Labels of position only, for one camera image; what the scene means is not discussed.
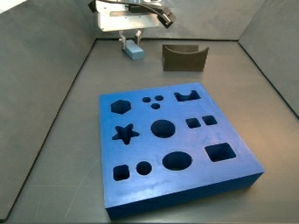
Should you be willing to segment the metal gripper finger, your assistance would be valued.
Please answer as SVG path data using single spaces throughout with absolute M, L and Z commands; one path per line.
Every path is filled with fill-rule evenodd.
M 142 30 L 137 30 L 134 33 L 134 43 L 137 45 L 140 45 L 141 35 L 142 35 Z
M 124 35 L 124 31 L 118 31 L 118 41 L 121 43 L 121 49 L 125 50 L 126 48 L 126 37 Z

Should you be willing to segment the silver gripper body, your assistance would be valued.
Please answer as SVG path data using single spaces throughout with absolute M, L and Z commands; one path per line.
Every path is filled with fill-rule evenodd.
M 124 3 L 96 2 L 97 27 L 102 32 L 156 27 L 160 22 L 152 12 L 130 13 Z

